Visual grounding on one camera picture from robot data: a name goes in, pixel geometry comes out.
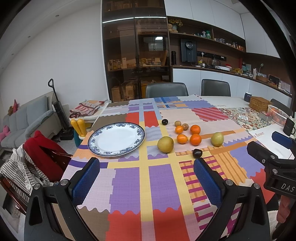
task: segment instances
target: black mug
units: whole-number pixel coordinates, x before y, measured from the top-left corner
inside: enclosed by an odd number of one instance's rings
[[[244,95],[244,101],[250,102],[251,96],[252,96],[252,94],[246,92]]]
[[[295,125],[294,121],[287,118],[283,132],[289,137],[290,137],[290,135],[294,135],[296,132],[294,125]]]

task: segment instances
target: sofa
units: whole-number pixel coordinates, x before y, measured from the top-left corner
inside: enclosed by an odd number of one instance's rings
[[[5,150],[18,148],[37,130],[49,139],[57,135],[62,126],[52,109],[55,102],[56,97],[51,91],[21,105],[11,116],[6,115],[3,125],[7,125],[11,133],[1,141],[1,147]]]

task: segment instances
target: dining table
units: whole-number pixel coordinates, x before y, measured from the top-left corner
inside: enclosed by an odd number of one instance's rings
[[[175,121],[200,126],[201,143],[176,140]],[[88,140],[105,125],[131,122],[141,126],[145,139],[135,150],[116,157],[98,156]],[[275,143],[271,134],[283,127],[265,122],[249,103],[237,97],[179,96],[110,103],[93,124],[73,155],[62,179],[70,179],[91,157],[100,161],[100,172],[77,211],[92,233],[102,241],[193,241],[206,228],[217,207],[212,205],[193,171],[192,150],[212,170],[236,185],[261,186],[265,202],[274,195],[263,187],[264,166],[247,153],[251,141],[262,144],[279,158],[294,159],[291,151]],[[214,133],[224,135],[223,144],[213,146]],[[188,139],[190,130],[183,131]],[[174,148],[161,152],[157,142],[169,136]],[[223,235],[231,232],[241,204],[237,204]],[[54,210],[66,237],[73,239],[58,206]]]

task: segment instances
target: white plate with blue floral rim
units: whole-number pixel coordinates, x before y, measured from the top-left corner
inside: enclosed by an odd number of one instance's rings
[[[145,138],[145,131],[137,124],[118,122],[101,127],[88,141],[88,147],[98,156],[121,156],[135,150]]]

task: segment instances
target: tangerine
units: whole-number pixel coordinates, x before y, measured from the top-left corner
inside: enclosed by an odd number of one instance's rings
[[[190,137],[190,143],[194,146],[198,146],[202,142],[202,138],[199,134],[193,134]]]
[[[177,135],[177,142],[180,144],[185,144],[188,141],[188,137],[184,134]]]
[[[199,134],[200,133],[200,127],[198,125],[193,125],[190,127],[191,134]]]
[[[183,126],[176,126],[176,128],[175,128],[175,132],[177,134],[181,134],[183,132],[183,130],[184,130]]]

